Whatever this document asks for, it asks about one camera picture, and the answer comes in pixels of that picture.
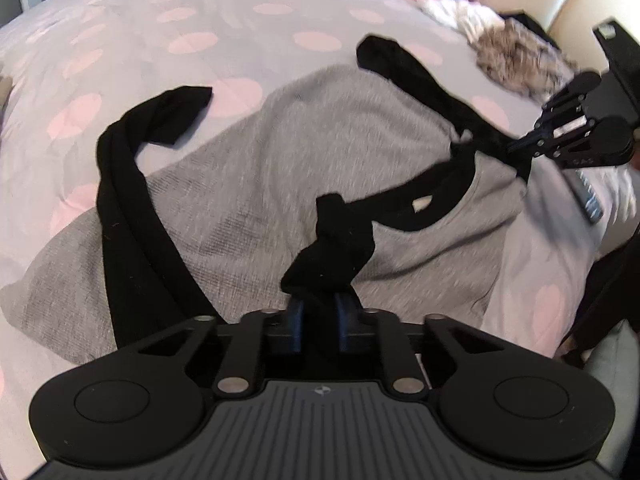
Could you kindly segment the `grey black raglan shirt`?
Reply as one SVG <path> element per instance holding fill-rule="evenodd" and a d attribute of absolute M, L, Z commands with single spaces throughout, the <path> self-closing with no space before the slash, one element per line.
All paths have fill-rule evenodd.
<path fill-rule="evenodd" d="M 53 352 L 40 315 L 82 332 L 111 322 L 113 348 L 199 315 L 316 304 L 353 289 L 419 323 L 477 326 L 527 182 L 509 139 L 440 88 L 397 42 L 367 36 L 355 66 L 318 70 L 152 176 L 140 148 L 179 140 L 213 101 L 181 87 L 111 124 L 96 144 L 96 214 L 47 244 L 15 297 L 18 325 Z"/>

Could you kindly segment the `brown white fluffy blanket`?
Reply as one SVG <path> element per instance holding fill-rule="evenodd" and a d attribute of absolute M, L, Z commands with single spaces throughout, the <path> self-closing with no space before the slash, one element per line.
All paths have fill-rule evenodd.
<path fill-rule="evenodd" d="M 460 32 L 477 67 L 493 82 L 540 104 L 578 73 L 577 65 L 514 18 L 469 0 L 416 0 L 437 23 Z"/>

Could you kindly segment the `grey pink dotted duvet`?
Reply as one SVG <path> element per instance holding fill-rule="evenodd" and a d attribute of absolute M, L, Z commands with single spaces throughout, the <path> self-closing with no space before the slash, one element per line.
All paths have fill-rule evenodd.
<path fill-rule="evenodd" d="M 40 315 L 53 352 L 18 325 L 15 297 L 42 248 L 94 217 L 96 140 L 131 107 L 182 84 L 207 84 L 213 106 L 181 148 L 151 145 L 152 174 L 207 144 L 289 82 L 355 62 L 367 34 L 397 40 L 448 91 L 513 134 L 537 107 L 494 84 L 468 40 L 407 0 L 48 0 L 1 32 L 14 80 L 1 128 L 1 469 L 23 479 L 43 457 L 28 422 L 36 390 L 89 349 L 113 348 L 111 322 L 82 332 L 60 309 Z"/>

